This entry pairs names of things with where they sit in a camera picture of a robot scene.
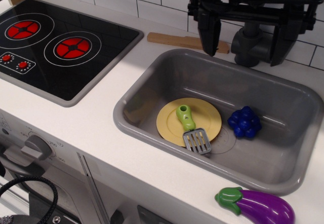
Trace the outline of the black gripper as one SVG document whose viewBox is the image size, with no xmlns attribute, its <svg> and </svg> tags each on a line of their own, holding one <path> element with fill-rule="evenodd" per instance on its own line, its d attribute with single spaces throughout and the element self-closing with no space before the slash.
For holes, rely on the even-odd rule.
<svg viewBox="0 0 324 224">
<path fill-rule="evenodd" d="M 270 50 L 270 66 L 282 64 L 298 36 L 313 30 L 316 9 L 323 0 L 190 0 L 188 9 L 196 21 L 203 50 L 216 54 L 221 20 L 252 21 L 276 26 Z"/>
</svg>

